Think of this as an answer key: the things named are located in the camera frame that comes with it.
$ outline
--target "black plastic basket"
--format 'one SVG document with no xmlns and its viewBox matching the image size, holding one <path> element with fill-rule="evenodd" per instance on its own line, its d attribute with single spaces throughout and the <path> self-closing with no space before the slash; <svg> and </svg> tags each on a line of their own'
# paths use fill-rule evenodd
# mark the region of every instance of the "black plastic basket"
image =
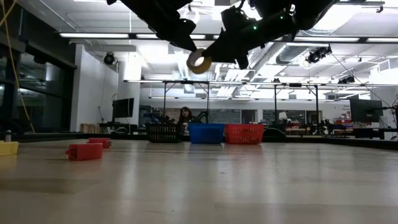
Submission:
<svg viewBox="0 0 398 224">
<path fill-rule="evenodd" d="M 181 125 L 147 124 L 148 141 L 154 143 L 178 143 L 181 141 Z"/>
</svg>

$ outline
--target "basket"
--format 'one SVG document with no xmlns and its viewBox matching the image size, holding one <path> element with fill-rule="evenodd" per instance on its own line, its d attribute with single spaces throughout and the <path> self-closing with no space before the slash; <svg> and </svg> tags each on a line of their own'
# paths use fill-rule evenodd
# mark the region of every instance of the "basket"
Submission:
<svg viewBox="0 0 398 224">
<path fill-rule="evenodd" d="M 225 140 L 228 144 L 260 144 L 263 124 L 226 124 Z"/>
<path fill-rule="evenodd" d="M 223 142 L 223 124 L 189 124 L 189 134 L 193 144 L 219 144 Z"/>
<path fill-rule="evenodd" d="M 147 124 L 148 141 L 153 143 L 178 143 L 181 126 L 176 124 Z"/>
</svg>

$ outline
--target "yellow cable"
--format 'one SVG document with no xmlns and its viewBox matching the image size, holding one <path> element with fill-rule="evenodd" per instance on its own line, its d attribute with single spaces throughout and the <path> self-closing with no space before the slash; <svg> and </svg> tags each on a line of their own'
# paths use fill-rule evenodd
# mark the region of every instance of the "yellow cable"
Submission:
<svg viewBox="0 0 398 224">
<path fill-rule="evenodd" d="M 3 19 L 1 20 L 1 22 L 0 22 L 0 27 L 1 27 L 2 24 L 6 21 L 8 15 L 9 15 L 10 12 L 12 11 L 12 9 L 14 8 L 14 6 L 15 6 L 16 3 L 17 3 L 17 0 L 15 0 L 15 1 L 12 3 L 10 9 L 8 9 L 8 12 L 6 13 L 6 9 L 5 9 L 6 5 L 5 5 L 4 0 L 2 0 L 2 8 L 3 8 L 3 13 L 4 13 L 4 18 L 3 18 Z"/>
<path fill-rule="evenodd" d="M 13 69 L 14 75 L 15 75 L 15 83 L 17 84 L 17 89 L 18 89 L 19 96 L 21 96 L 21 101 L 22 101 L 22 105 L 23 105 L 23 107 L 24 107 L 24 111 L 25 111 L 25 114 L 26 114 L 26 118 L 27 118 L 27 120 L 28 120 L 29 123 L 30 123 L 30 128 L 32 128 L 32 132 L 35 134 L 35 129 L 33 128 L 32 121 L 30 120 L 29 114 L 27 113 L 27 110 L 26 110 L 24 97 L 22 97 L 21 89 L 19 88 L 19 80 L 18 80 L 18 75 L 17 75 L 17 69 L 16 69 L 16 67 L 15 67 L 14 57 L 13 57 L 13 55 L 12 55 L 11 41 L 10 41 L 10 36 L 9 36 L 9 32 L 8 32 L 7 16 L 8 16 L 8 14 L 11 12 L 11 10 L 12 10 L 12 8 L 14 7 L 14 5 L 15 5 L 16 2 L 17 2 L 17 0 L 15 0 L 14 3 L 12 3 L 12 6 L 10 7 L 10 10 L 8 11 L 8 13 L 6 13 L 6 8 L 5 8 L 5 5 L 4 5 L 4 0 L 2 0 L 2 3 L 3 3 L 2 13 L 4 14 L 4 19 L 3 19 L 3 20 L 4 20 L 4 23 L 5 23 L 5 25 L 6 25 L 7 42 L 8 42 L 8 47 L 9 47 L 9 50 L 10 50 L 10 58 L 11 58 L 12 69 Z"/>
</svg>

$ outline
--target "blue plastic basket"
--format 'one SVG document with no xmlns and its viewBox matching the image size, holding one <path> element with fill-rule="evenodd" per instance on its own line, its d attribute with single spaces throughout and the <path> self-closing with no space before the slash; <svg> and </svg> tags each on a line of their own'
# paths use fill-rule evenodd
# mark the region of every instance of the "blue plastic basket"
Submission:
<svg viewBox="0 0 398 224">
<path fill-rule="evenodd" d="M 223 142 L 223 124 L 189 124 L 189 135 L 193 144 L 219 144 Z"/>
</svg>

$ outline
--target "tape roll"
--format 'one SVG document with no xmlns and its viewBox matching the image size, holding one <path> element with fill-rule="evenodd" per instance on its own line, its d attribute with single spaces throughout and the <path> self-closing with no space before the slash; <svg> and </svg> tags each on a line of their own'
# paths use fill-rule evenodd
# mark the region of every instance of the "tape roll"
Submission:
<svg viewBox="0 0 398 224">
<path fill-rule="evenodd" d="M 187 60 L 188 68 L 195 74 L 201 74 L 207 70 L 209 70 L 211 63 L 211 57 L 204 57 L 203 62 L 200 65 L 195 65 L 196 61 L 201 58 L 201 53 L 205 51 L 205 49 L 198 49 L 196 52 L 192 52 Z"/>
</svg>

